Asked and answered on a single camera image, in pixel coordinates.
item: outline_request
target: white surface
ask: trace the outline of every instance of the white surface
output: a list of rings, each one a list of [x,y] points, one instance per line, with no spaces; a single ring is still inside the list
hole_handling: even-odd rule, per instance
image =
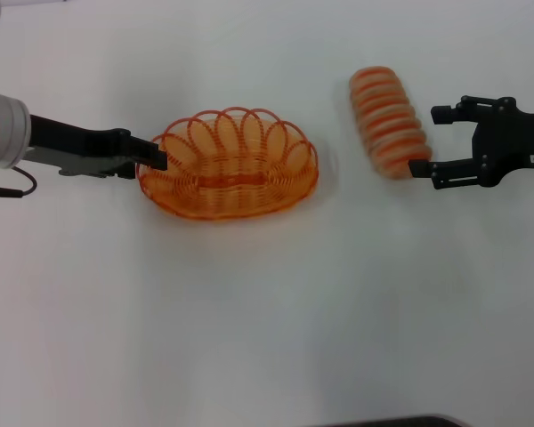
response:
[[[22,6],[27,4],[54,3],[65,0],[0,0],[2,6]]]
[[[0,427],[534,424],[534,171],[444,191],[376,177],[347,92],[376,64],[401,76],[436,158],[466,157],[473,128],[428,110],[472,94],[534,112],[534,1],[4,10],[0,93],[34,114],[149,138],[263,107],[337,169],[293,212],[206,225],[135,182],[25,165],[38,192],[0,200]]]

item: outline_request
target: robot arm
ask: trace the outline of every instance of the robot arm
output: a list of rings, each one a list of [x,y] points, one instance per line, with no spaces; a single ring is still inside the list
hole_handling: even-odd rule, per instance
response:
[[[125,129],[89,131],[31,116],[23,102],[0,95],[0,167],[20,160],[58,166],[65,176],[134,179],[135,164],[165,171],[166,153]]]
[[[431,178],[436,189],[477,184],[495,187],[507,173],[534,169],[534,114],[520,111],[514,98],[464,96],[455,108],[433,107],[431,113],[436,125],[478,123],[473,135],[473,158],[409,161],[412,175]]]

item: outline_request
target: black cable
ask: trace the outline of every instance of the black cable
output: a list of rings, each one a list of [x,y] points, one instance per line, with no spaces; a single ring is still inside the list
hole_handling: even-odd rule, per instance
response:
[[[17,173],[21,173],[22,175],[24,175],[26,178],[28,178],[30,181],[32,181],[32,187],[31,189],[27,190],[27,191],[22,191],[22,194],[24,196],[28,196],[30,194],[32,194],[34,191],[36,191],[37,189],[37,181],[36,181],[36,178],[34,178],[32,175],[30,175],[29,173],[27,173],[26,171],[24,171],[23,169],[20,169],[18,166],[15,166],[12,168],[13,171],[16,171]]]
[[[17,173],[20,173],[24,175],[26,178],[28,178],[32,182],[32,187],[27,191],[23,191],[21,189],[3,189],[2,187],[0,187],[0,197],[22,198],[36,191],[36,188],[37,188],[36,178],[34,178],[32,175],[30,175],[26,171],[20,169],[19,167],[13,167],[12,169],[16,171]]]

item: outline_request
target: orange toy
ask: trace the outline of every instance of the orange toy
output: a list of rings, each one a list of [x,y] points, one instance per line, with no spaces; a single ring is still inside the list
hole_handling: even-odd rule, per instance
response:
[[[287,209],[315,189],[316,149],[266,109],[204,111],[168,126],[154,142],[166,172],[137,166],[144,194],[195,220],[247,218]]]
[[[411,178],[408,161],[432,151],[400,79],[386,67],[358,71],[350,81],[356,122],[371,162],[386,178]]]

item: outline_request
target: orange wire basket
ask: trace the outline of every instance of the orange wire basket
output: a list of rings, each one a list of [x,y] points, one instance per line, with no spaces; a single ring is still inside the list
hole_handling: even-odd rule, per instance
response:
[[[278,212],[308,197],[319,178],[314,146],[266,109],[204,111],[172,123],[153,141],[166,152],[168,170],[137,165],[142,192],[184,218]]]

